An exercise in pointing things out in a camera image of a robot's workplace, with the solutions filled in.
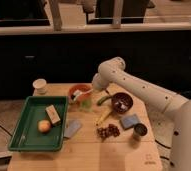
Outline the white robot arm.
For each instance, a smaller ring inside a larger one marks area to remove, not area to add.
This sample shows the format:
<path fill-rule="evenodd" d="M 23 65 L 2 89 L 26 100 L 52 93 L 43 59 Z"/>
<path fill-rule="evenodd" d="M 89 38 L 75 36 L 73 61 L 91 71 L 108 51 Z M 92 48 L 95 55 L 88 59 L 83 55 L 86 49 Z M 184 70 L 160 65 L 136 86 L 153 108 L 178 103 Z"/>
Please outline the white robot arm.
<path fill-rule="evenodd" d="M 102 62 L 92 86 L 105 90 L 110 83 L 121 86 L 174 122 L 169 171 L 191 171 L 191 99 L 125 72 L 121 57 Z"/>

